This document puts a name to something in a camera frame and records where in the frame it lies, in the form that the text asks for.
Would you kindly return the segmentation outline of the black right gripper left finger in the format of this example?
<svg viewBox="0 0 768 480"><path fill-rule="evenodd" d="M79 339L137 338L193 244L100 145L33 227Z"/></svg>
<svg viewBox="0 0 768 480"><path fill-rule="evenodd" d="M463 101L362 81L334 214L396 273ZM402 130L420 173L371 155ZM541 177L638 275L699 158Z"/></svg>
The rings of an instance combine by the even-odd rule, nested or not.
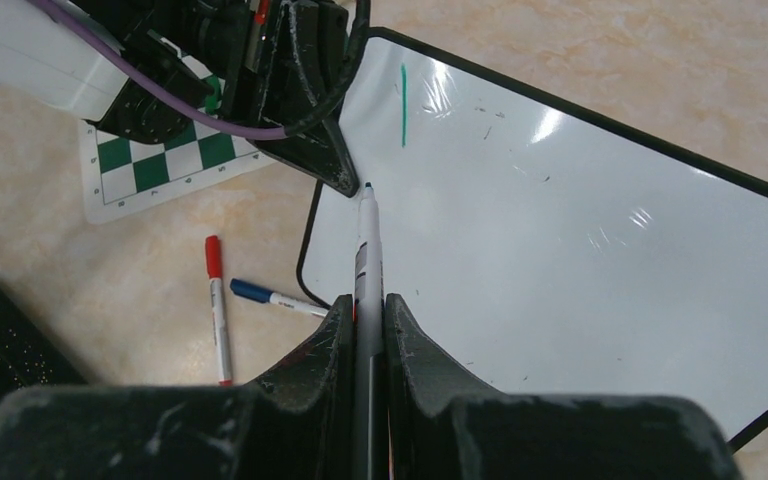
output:
<svg viewBox="0 0 768 480"><path fill-rule="evenodd" d="M34 387L0 402L0 479L347 479L353 301L237 386Z"/></svg>

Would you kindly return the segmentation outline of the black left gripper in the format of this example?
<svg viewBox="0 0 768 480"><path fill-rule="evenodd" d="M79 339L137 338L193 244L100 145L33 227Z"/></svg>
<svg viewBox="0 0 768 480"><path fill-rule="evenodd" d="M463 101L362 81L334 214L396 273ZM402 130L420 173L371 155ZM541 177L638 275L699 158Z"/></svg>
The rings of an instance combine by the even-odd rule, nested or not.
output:
<svg viewBox="0 0 768 480"><path fill-rule="evenodd" d="M221 132L352 198L361 184L334 114L351 82L349 21L335 1L228 1L211 21L211 70Z"/></svg>

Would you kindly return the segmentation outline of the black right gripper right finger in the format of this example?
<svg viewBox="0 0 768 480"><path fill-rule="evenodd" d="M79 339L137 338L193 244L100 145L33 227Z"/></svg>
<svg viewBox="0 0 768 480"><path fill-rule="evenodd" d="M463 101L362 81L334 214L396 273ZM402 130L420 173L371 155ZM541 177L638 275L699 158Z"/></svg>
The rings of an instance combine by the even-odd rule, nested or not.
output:
<svg viewBox="0 0 768 480"><path fill-rule="evenodd" d="M399 479L738 479L713 419L670 396L506 394L387 297L383 329Z"/></svg>

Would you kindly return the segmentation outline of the green cap marker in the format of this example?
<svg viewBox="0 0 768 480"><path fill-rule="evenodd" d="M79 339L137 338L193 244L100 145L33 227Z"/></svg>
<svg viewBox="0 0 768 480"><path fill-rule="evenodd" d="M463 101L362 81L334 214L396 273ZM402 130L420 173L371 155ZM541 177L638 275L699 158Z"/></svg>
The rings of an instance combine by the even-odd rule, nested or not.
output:
<svg viewBox="0 0 768 480"><path fill-rule="evenodd" d="M385 479L387 412L382 380L382 244L379 207L371 183L365 184L358 208L358 248L355 255L354 285L356 358L352 477Z"/></svg>

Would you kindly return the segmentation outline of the white whiteboard black frame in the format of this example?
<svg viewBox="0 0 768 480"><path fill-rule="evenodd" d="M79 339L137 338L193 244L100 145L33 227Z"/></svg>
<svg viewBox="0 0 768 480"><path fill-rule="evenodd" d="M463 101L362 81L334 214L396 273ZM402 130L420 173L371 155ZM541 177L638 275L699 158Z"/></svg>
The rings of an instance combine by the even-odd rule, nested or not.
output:
<svg viewBox="0 0 768 480"><path fill-rule="evenodd" d="M385 291L480 379L768 428L768 182L386 28L340 126Z"/></svg>

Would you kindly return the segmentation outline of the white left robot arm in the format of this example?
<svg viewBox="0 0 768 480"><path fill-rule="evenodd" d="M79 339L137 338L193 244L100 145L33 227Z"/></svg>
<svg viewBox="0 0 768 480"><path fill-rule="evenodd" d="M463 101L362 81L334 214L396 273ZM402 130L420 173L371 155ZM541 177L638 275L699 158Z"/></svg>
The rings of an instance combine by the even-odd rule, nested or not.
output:
<svg viewBox="0 0 768 480"><path fill-rule="evenodd" d="M0 1L0 84L81 119L109 199L278 160L360 187L339 125L371 5Z"/></svg>

